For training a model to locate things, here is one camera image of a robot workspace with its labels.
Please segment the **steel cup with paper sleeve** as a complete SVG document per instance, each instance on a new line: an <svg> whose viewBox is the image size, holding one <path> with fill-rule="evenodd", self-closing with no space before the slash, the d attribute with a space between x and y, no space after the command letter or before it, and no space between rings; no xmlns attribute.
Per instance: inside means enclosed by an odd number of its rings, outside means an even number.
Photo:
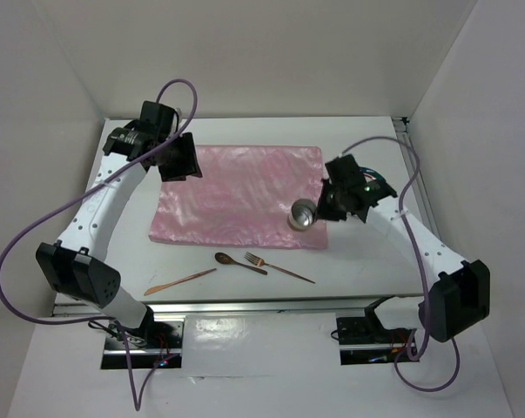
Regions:
<svg viewBox="0 0 525 418"><path fill-rule="evenodd" d="M310 199L296 200L289 212L287 223L291 229L304 232L317 222L317 205Z"/></svg>

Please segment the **copper knife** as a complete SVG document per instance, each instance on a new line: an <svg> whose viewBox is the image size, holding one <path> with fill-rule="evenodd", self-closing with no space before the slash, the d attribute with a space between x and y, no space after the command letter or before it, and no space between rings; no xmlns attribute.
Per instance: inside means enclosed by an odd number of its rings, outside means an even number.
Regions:
<svg viewBox="0 0 525 418"><path fill-rule="evenodd" d="M205 275L210 274L210 273L214 273L216 271L217 271L216 268L211 268L211 269L205 270L203 272L192 274L190 276L184 277L184 278L179 279L179 280L174 280L174 281L172 281L170 283L167 283L167 284L164 284L164 285L157 285L157 286L154 286L154 287L150 287L144 292L144 296L149 296L151 294L154 294L154 293L157 293L157 292L161 292L161 291L163 291L163 290L165 290L165 289L167 289L169 287L175 287L177 285L186 283L187 281L195 280L197 278L200 278L200 277L205 276Z"/></svg>

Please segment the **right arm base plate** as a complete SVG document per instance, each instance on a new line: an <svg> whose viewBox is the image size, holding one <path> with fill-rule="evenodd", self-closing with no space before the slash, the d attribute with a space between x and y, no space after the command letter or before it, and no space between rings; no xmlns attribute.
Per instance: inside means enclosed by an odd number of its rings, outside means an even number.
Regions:
<svg viewBox="0 0 525 418"><path fill-rule="evenodd" d="M380 298L356 316L340 316L330 337L340 349L340 364L371 365L410 362L407 356L407 339L410 330L398 327L385 329L378 320L375 309L387 298Z"/></svg>

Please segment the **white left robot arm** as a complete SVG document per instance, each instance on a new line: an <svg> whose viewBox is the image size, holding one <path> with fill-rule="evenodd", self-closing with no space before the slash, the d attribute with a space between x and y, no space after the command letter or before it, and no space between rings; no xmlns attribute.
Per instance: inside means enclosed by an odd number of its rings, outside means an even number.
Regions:
<svg viewBox="0 0 525 418"><path fill-rule="evenodd" d="M135 347L148 346L165 329L145 303L122 288L120 273L105 260L122 212L150 168L157 168L164 182L201 177L193 136L178 133L179 121L177 110L146 101L139 118L113 130L93 183L98 191L83 200L55 243L36 251L55 292L112 317Z"/></svg>

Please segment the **pink floral satin placemat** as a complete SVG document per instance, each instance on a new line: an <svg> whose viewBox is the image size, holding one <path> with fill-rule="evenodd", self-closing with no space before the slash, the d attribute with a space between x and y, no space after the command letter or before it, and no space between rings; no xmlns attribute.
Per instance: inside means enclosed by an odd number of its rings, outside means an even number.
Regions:
<svg viewBox="0 0 525 418"><path fill-rule="evenodd" d="M201 145L202 175L160 188L153 242L188 246L324 250L326 225L305 232L287 219L297 199L316 201L323 158L317 146Z"/></svg>

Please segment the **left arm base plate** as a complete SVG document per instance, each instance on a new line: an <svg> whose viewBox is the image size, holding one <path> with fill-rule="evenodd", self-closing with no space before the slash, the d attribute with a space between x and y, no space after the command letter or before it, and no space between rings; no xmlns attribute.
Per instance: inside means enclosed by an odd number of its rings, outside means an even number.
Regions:
<svg viewBox="0 0 525 418"><path fill-rule="evenodd" d="M87 323L90 329L104 334L104 348L100 368L103 370L121 370L127 368L126 350L121 333L116 326L98 321ZM182 344L185 323L182 320L164 322L148 342L127 334L131 366L136 369L148 369L158 365L162 369L181 368Z"/></svg>

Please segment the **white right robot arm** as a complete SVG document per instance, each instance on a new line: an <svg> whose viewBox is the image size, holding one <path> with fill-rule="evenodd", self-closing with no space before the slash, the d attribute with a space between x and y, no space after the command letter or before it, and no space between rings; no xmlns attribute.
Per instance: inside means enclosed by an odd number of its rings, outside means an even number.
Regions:
<svg viewBox="0 0 525 418"><path fill-rule="evenodd" d="M315 218L358 217L427 281L421 296L393 296L371 305L363 321L367 338L382 341L397 328L426 329L434 340L446 342L488 317L490 271L482 261L468 261L442 243L385 180L366 180L353 156L335 158L326 171Z"/></svg>

